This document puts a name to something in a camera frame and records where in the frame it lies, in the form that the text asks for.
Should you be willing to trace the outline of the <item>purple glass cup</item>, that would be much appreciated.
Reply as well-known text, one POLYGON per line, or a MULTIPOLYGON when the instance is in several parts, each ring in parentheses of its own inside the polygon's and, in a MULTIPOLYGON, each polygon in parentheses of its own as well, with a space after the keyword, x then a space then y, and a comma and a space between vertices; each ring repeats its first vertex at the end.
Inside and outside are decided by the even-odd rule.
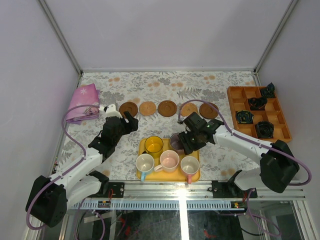
POLYGON ((175 151, 178 155, 184 154, 184 147, 179 139, 179 134, 174 133, 169 139, 170 148, 175 151))

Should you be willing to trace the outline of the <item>pink ceramic mug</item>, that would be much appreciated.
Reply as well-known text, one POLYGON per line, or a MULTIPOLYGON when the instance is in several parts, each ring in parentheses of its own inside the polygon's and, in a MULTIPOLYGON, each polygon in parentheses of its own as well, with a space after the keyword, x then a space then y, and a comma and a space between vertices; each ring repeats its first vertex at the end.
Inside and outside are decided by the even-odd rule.
POLYGON ((166 172, 172 173, 174 172, 180 162, 179 155, 173 150, 164 151, 159 158, 159 165, 155 166, 153 170, 155 172, 166 172))

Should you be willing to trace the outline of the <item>white mug pink handle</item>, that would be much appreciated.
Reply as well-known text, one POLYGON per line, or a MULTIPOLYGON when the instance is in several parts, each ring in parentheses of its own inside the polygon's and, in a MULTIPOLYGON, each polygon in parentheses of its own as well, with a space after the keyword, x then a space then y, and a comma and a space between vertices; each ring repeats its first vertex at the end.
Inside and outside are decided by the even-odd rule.
POLYGON ((186 178, 187 184, 192 183, 192 177, 199 171, 199 160, 193 156, 186 156, 180 162, 182 174, 186 178))

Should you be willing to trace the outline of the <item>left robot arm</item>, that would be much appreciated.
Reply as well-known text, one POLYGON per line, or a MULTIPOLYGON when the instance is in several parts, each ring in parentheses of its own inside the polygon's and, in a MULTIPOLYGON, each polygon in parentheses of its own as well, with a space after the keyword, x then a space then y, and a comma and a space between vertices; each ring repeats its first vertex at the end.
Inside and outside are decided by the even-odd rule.
POLYGON ((120 116, 107 116, 102 130, 75 163, 64 163, 49 177, 39 176, 33 183, 27 204, 26 223, 35 217, 52 228, 76 203, 92 195, 105 197, 110 190, 109 178, 95 168, 116 150, 121 137, 138 130, 138 119, 126 111, 120 116))

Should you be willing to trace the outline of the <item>dark wooden coaster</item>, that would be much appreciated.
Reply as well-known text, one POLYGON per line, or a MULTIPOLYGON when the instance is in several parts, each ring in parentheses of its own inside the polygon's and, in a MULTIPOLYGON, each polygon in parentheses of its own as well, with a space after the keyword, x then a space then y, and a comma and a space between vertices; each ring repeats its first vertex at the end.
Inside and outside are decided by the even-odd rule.
POLYGON ((210 105, 207 103, 203 103, 199 108, 200 115, 208 120, 215 119, 219 114, 212 107, 214 106, 217 110, 219 109, 215 104, 211 103, 210 105))
POLYGON ((158 113, 163 117, 171 117, 177 112, 177 105, 171 100, 164 100, 158 105, 158 113))
POLYGON ((124 112, 129 112, 132 117, 135 117, 138 113, 138 106, 134 102, 127 101, 119 107, 119 112, 124 118, 126 118, 124 112))

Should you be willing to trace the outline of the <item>light woven coaster right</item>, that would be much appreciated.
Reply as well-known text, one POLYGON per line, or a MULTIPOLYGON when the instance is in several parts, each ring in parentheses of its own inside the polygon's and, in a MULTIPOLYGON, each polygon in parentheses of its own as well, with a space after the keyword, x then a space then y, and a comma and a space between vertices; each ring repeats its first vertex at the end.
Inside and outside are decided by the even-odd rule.
POLYGON ((198 113, 197 106, 192 102, 186 103, 185 105, 181 105, 179 108, 180 117, 188 117, 192 113, 198 113))

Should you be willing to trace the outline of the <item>yellow glass cup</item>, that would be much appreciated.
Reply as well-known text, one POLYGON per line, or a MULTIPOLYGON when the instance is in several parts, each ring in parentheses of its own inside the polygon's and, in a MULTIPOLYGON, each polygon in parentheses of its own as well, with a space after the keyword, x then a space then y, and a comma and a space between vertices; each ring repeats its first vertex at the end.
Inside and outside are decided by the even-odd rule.
POLYGON ((158 136, 150 136, 146 139, 144 148, 147 154, 156 159, 159 158, 163 152, 164 142, 158 136))

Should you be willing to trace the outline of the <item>dark wooden coaster middle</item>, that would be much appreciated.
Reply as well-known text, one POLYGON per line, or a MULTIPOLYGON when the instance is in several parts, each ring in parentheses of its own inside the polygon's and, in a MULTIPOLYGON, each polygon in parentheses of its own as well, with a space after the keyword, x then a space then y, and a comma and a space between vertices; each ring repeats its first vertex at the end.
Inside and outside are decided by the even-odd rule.
POLYGON ((177 112, 177 105, 171 100, 164 100, 158 105, 158 113, 163 117, 171 117, 177 112))

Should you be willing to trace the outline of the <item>yellow plastic tray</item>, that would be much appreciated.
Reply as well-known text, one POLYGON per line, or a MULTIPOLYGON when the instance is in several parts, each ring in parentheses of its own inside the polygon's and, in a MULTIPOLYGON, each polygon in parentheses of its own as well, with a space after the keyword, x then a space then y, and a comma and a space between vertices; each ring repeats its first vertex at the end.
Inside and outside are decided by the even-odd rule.
MULTIPOLYGON (((146 149, 145 149, 145 142, 147 138, 143 138, 138 147, 138 155, 141 155, 146 149)), ((163 140, 163 151, 172 150, 170 146, 170 139, 169 138, 162 138, 163 140)), ((199 150, 194 151, 193 153, 189 154, 188 156, 192 156, 198 160, 200 163, 200 152, 199 150)), ((180 161, 186 157, 185 154, 179 155, 180 161)), ((155 166, 160 164, 160 157, 154 159, 155 166)), ((138 171, 136 168, 136 177, 140 180, 141 179, 141 172, 138 171)), ((201 177, 201 170, 199 169, 198 172, 192 176, 191 180, 192 183, 197 182, 201 177)), ((180 163, 178 164, 177 169, 174 172, 165 172, 165 171, 159 171, 159 172, 152 172, 148 174, 145 178, 145 182, 187 182, 187 178, 184 176, 182 169, 180 167, 180 163)))

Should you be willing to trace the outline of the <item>purple folded cloth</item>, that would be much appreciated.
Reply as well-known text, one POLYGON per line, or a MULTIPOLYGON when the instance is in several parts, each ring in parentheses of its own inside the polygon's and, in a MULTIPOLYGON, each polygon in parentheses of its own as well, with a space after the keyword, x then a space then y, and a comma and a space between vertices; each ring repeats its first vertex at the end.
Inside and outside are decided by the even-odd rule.
POLYGON ((84 120, 92 120, 99 117, 100 111, 100 91, 96 89, 94 83, 89 85, 83 85, 77 88, 71 98, 68 110, 75 108, 70 111, 65 120, 68 123, 80 124, 84 120))

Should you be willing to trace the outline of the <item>black rolled item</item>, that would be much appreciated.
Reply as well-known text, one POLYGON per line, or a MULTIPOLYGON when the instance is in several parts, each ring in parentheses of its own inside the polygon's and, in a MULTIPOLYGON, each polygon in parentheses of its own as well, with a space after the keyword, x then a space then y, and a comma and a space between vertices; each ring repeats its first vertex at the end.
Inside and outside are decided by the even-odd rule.
POLYGON ((252 97, 248 99, 251 111, 264 111, 268 100, 265 97, 252 97))
POLYGON ((247 110, 237 111, 235 118, 238 124, 253 124, 254 115, 247 110))
POLYGON ((259 139, 272 139, 274 137, 274 125, 268 121, 260 121, 254 125, 259 139))
POLYGON ((266 87, 260 89, 260 94, 263 98, 274 99, 275 96, 275 85, 271 82, 266 87))

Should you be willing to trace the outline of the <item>black rolled item top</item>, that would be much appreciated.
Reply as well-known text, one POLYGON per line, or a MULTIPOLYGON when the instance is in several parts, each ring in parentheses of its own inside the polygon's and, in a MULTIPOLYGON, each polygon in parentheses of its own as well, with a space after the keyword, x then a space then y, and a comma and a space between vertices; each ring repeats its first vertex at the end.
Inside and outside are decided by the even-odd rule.
POLYGON ((275 96, 275 85, 271 82, 266 87, 260 89, 260 94, 263 98, 274 99, 275 96))

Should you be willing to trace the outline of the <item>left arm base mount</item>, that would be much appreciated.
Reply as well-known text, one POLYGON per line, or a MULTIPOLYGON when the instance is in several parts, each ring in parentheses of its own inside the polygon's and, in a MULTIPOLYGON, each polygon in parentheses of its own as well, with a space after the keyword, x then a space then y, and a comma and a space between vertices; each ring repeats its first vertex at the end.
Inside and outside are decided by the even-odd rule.
POLYGON ((125 183, 124 182, 110 182, 109 177, 104 175, 99 171, 92 171, 88 174, 89 176, 95 177, 100 183, 101 186, 97 193, 90 195, 90 198, 123 198, 125 183))

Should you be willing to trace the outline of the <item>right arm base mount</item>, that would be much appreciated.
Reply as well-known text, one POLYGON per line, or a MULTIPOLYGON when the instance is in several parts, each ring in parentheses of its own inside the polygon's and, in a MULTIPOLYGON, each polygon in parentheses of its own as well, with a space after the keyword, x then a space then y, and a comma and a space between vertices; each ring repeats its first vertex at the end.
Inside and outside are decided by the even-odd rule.
POLYGON ((212 180, 211 187, 207 190, 212 192, 214 199, 246 199, 250 190, 241 190, 235 183, 236 177, 242 172, 237 170, 228 181, 212 180))

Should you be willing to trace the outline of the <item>aluminium front rail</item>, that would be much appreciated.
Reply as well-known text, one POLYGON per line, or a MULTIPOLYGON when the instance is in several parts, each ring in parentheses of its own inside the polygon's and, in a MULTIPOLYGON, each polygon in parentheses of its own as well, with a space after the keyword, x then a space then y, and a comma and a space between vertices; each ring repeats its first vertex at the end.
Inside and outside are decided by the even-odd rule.
MULTIPOLYGON (((130 180, 124 182, 124 200, 208 200, 214 197, 208 190, 211 181, 184 182, 140 182, 130 180)), ((289 186, 283 193, 276 193, 267 187, 257 187, 257 200, 263 201, 305 201, 306 195, 301 187, 289 186)))

